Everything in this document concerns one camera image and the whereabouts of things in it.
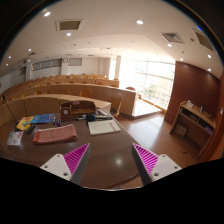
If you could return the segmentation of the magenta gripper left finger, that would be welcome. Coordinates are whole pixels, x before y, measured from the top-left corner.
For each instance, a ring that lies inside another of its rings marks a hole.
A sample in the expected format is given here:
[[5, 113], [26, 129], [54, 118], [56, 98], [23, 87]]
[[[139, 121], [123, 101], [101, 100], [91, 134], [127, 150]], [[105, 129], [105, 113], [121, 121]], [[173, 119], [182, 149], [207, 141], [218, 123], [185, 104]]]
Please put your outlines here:
[[41, 169], [72, 183], [79, 184], [91, 152], [90, 144], [84, 144], [65, 155], [55, 154]]

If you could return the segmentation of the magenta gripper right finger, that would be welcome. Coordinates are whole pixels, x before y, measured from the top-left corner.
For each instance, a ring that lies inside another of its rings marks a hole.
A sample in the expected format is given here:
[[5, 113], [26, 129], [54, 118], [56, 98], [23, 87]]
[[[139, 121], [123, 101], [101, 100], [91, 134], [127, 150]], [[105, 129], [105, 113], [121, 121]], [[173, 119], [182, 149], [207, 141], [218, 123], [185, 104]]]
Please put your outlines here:
[[181, 167], [166, 154], [157, 155], [135, 143], [132, 144], [132, 155], [143, 185], [181, 170]]

